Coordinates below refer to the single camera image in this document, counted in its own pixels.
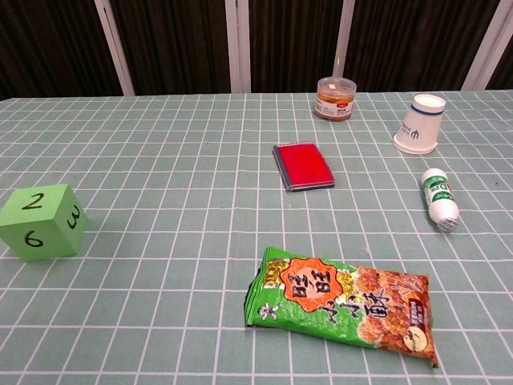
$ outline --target handwritten number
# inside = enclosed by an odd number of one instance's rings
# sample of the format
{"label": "handwritten number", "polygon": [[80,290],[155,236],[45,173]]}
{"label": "handwritten number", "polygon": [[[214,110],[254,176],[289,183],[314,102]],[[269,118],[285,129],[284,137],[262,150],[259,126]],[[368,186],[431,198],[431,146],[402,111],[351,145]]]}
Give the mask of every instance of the handwritten number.
{"label": "handwritten number", "polygon": [[73,223],[70,223],[70,220],[68,219],[67,220],[67,225],[70,226],[70,229],[75,229],[75,226],[77,225],[77,219],[80,218],[80,209],[76,206],[76,205],[73,205],[73,207],[75,208],[75,210],[77,210],[77,213],[73,213],[71,212],[71,216],[73,217]]}
{"label": "handwritten number", "polygon": [[34,194],[33,196],[31,196],[31,198],[34,198],[34,197],[38,197],[38,198],[35,201],[33,201],[32,203],[29,203],[27,206],[22,207],[22,210],[31,210],[31,209],[42,208],[41,205],[37,205],[37,206],[34,206],[34,205],[36,203],[38,203],[44,196],[45,196],[45,194],[43,194],[42,192],[38,192],[37,194]]}
{"label": "handwritten number", "polygon": [[43,245],[42,241],[38,238],[31,238],[30,235],[32,235],[34,231],[29,231],[25,236],[25,243],[27,243],[29,246],[32,247],[41,247]]}

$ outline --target red sticker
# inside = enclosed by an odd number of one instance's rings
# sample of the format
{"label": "red sticker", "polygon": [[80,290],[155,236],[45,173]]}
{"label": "red sticker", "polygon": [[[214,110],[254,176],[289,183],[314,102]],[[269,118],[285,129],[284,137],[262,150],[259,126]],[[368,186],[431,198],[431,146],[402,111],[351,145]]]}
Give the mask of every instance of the red sticker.
{"label": "red sticker", "polygon": [[342,294],[337,269],[318,258],[293,258],[280,278],[285,283],[285,298],[297,302],[304,311],[315,311]]}

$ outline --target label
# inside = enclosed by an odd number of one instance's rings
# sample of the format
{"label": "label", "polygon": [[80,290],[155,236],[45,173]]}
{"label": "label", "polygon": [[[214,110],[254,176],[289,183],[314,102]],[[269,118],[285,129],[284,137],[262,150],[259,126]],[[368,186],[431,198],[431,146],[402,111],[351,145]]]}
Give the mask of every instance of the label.
{"label": "label", "polygon": [[408,136],[411,136],[412,139],[416,140],[419,138],[420,133],[418,130],[413,130],[410,126],[407,126],[404,122],[401,123],[401,130]]}
{"label": "label", "polygon": [[410,308],[410,325],[416,326],[422,331],[426,331],[424,306],[422,306],[422,302],[418,299],[410,298],[408,305]]}
{"label": "label", "polygon": [[285,298],[297,302],[307,312],[325,306],[342,294],[337,269],[318,258],[293,258],[280,277],[285,283]]}
{"label": "label", "polygon": [[416,326],[410,326],[406,329],[402,341],[411,351],[424,351],[428,345],[426,333]]}
{"label": "label", "polygon": [[315,106],[315,110],[324,116],[341,118],[342,116],[351,115],[351,112],[353,111],[353,103],[353,100],[348,103],[328,103],[324,100],[320,100],[317,97],[317,104]]}
{"label": "label", "polygon": [[450,187],[447,178],[440,175],[435,175],[426,179],[424,182],[424,194],[426,195],[428,206],[441,199],[454,200],[452,188]]}

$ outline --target small white bottle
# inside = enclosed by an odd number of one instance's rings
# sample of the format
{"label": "small white bottle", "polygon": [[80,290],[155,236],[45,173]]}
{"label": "small white bottle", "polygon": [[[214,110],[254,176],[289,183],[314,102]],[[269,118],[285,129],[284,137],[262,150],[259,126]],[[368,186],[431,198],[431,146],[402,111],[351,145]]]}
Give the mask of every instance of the small white bottle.
{"label": "small white bottle", "polygon": [[459,209],[454,202],[447,174],[439,168],[430,168],[422,175],[422,186],[430,210],[430,218],[444,233],[456,229]]}

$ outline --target jar lid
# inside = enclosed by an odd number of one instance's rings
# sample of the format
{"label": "jar lid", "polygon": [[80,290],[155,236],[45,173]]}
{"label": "jar lid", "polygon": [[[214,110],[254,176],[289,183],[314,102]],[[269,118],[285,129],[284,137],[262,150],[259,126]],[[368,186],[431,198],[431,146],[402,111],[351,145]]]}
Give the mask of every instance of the jar lid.
{"label": "jar lid", "polygon": [[346,78],[330,76],[317,82],[317,90],[331,96],[354,95],[356,83]]}

